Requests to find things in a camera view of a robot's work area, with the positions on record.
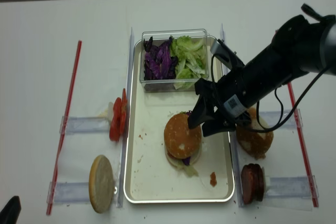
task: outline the robotic arm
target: robotic arm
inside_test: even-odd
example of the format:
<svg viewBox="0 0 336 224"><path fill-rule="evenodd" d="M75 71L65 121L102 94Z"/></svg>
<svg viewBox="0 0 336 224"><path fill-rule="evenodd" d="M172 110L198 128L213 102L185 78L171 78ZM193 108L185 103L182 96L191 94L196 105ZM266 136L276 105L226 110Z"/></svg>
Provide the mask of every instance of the robotic arm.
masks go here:
<svg viewBox="0 0 336 224"><path fill-rule="evenodd" d="M212 81L195 83L199 99L188 118L189 128L204 123L204 136L234 131L236 124L250 124L247 108L281 85L309 72L336 75L335 15L322 17L306 4L301 9L318 23L310 24L302 15L290 19L247 65L221 40L213 43L211 68L216 57L231 71L215 83L211 69Z"/></svg>

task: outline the red stick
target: red stick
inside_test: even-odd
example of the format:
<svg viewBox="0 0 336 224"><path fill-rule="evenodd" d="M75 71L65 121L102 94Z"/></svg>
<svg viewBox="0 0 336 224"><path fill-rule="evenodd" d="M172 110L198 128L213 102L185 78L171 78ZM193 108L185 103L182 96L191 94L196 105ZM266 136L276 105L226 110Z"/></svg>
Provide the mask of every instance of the red stick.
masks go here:
<svg viewBox="0 0 336 224"><path fill-rule="evenodd" d="M64 116L65 116L64 125L67 124L66 118L69 116L71 99L72 99L72 92L74 90L73 88L74 88L74 85L75 85L75 78L76 78L76 73L77 73L77 67L78 67L78 62L79 62L79 55L80 55L81 46L82 46L82 41L79 40L78 41L78 46L77 46L75 63L73 64L73 71L72 71L72 77L71 77L70 88L69 88L69 93L68 93L67 106L65 108L65 113L64 113ZM59 153L61 152L61 148L62 148L63 141L64 141L64 136L65 136L64 134L61 134L60 137L59 137L58 150L57 150L55 168L54 168L54 175L53 175L53 180L52 180L53 185L57 182L58 156L59 156ZM51 195L51 202L54 198L54 189L52 189L52 190L53 191L52 191L52 195ZM51 215L51 209L52 209L52 203L48 203L47 215Z"/></svg>
<svg viewBox="0 0 336 224"><path fill-rule="evenodd" d="M292 106L294 106L295 105L295 97L294 97L292 84L288 83L287 86L288 86L288 90L289 90L290 101L292 103ZM297 109L295 109L295 111L294 111L294 117L295 117L295 122L296 122L297 129L298 129L299 140L300 140L300 145L301 145L301 150L302 150L302 155L303 155L303 161L304 161L304 166L306 167L306 173L307 173L307 176L308 176L310 191L311 191L311 194L313 196L312 197L313 206L314 207L319 207L319 202L318 202L318 199L316 197L317 194L316 194L316 191L315 191L314 180L311 177L312 172L311 172L311 168L310 168L310 164L309 164L307 149L306 149L306 145L304 143L303 132L302 132L301 125L300 125L300 122L299 122L299 114L298 114Z"/></svg>

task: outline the red tomato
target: red tomato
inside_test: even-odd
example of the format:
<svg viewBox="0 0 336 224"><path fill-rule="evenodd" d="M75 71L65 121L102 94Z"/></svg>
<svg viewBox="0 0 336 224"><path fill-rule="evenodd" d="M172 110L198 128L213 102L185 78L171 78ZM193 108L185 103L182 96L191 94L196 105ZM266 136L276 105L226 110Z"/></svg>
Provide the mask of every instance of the red tomato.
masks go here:
<svg viewBox="0 0 336 224"><path fill-rule="evenodd" d="M120 118L117 118L115 115L113 116L111 127L110 127L110 140L111 141L119 141L120 133Z"/></svg>
<svg viewBox="0 0 336 224"><path fill-rule="evenodd" d="M119 118L121 113L121 98L116 98L113 105L113 117Z"/></svg>
<svg viewBox="0 0 336 224"><path fill-rule="evenodd" d="M124 133L127 115L127 97L126 90L122 90L121 115L120 115L120 134Z"/></svg>

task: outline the metal tray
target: metal tray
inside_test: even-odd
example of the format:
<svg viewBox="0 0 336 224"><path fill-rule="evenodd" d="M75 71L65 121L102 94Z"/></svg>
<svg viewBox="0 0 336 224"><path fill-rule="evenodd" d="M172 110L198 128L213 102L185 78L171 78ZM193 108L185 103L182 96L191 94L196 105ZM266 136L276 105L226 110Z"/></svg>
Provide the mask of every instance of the metal tray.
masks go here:
<svg viewBox="0 0 336 224"><path fill-rule="evenodd" d="M214 37L207 40L208 57ZM167 161L163 131L175 113L192 110L198 96L193 91L144 93L139 81L141 41L134 47L130 101L130 127L126 150L124 194L131 203L225 202L235 190L229 135L202 138L202 154L194 164L198 177L187 177ZM222 76L219 61L214 76ZM216 173L217 185L210 185Z"/></svg>

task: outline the sesame bun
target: sesame bun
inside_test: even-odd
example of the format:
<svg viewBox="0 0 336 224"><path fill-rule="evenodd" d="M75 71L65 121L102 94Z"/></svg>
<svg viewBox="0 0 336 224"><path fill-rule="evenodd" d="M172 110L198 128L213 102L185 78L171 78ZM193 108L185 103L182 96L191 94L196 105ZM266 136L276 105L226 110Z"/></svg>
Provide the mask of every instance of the sesame bun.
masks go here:
<svg viewBox="0 0 336 224"><path fill-rule="evenodd" d="M247 111L251 118L250 127L255 130L263 130L257 121L257 111L255 108L249 108ZM269 128L266 121L260 116L259 121L265 128ZM273 132L257 133L246 131L243 128L237 126L236 129L237 141L241 147L255 159L265 158L265 153L271 147L273 141Z"/></svg>
<svg viewBox="0 0 336 224"><path fill-rule="evenodd" d="M101 214L110 208L114 191L110 161L99 155L93 161L89 177L89 197L93 209Z"/></svg>
<svg viewBox="0 0 336 224"><path fill-rule="evenodd" d="M169 119L164 129L165 147L175 158L190 157L201 146L201 127L198 126L190 130L187 119L188 115L184 113L176 114Z"/></svg>

